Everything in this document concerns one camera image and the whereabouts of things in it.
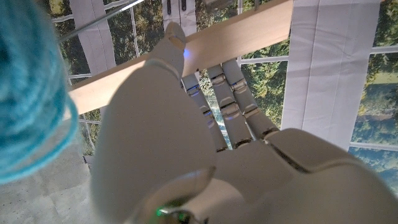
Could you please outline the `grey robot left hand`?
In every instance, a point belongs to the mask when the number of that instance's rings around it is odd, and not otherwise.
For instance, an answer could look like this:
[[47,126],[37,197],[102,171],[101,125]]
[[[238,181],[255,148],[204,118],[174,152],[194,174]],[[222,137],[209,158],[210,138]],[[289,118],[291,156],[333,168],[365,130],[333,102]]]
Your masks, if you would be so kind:
[[234,149],[181,84],[185,34],[171,22],[106,110],[91,200],[106,223],[396,223],[397,197],[360,160],[277,129],[251,97],[223,113]]

